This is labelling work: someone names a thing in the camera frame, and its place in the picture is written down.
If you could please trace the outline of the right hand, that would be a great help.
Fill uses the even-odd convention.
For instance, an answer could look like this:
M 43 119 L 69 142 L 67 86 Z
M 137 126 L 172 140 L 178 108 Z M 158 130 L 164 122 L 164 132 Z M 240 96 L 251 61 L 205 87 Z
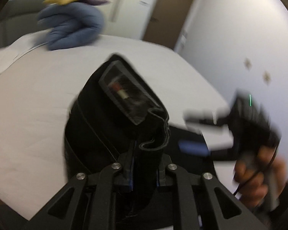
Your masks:
M 271 164 L 271 169 L 276 180 L 276 195 L 280 196 L 288 180 L 287 163 L 284 158 L 277 155 Z M 268 193 L 268 186 L 264 184 L 264 174 L 255 174 L 255 170 L 246 167 L 246 164 L 239 160 L 235 164 L 235 182 L 244 184 L 239 191 L 240 201 L 248 208 L 258 206 Z

